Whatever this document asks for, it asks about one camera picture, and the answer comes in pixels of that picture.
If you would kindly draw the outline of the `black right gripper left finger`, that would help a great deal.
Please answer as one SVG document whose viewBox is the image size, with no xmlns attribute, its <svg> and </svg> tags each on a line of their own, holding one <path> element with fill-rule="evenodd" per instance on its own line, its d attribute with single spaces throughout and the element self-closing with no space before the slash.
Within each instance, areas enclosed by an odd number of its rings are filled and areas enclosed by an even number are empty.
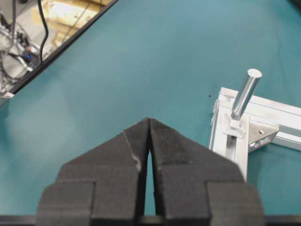
<svg viewBox="0 0 301 226">
<path fill-rule="evenodd" d="M 65 163 L 46 187 L 39 226 L 134 226 L 144 213 L 149 119 Z"/>
</svg>

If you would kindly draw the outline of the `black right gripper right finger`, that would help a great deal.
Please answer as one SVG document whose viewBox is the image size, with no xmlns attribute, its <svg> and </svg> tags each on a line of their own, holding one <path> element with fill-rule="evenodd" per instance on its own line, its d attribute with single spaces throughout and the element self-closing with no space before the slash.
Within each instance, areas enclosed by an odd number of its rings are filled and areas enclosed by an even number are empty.
<svg viewBox="0 0 301 226">
<path fill-rule="evenodd" d="M 166 226 L 263 226 L 257 189 L 237 164 L 150 119 L 156 202 Z"/>
</svg>

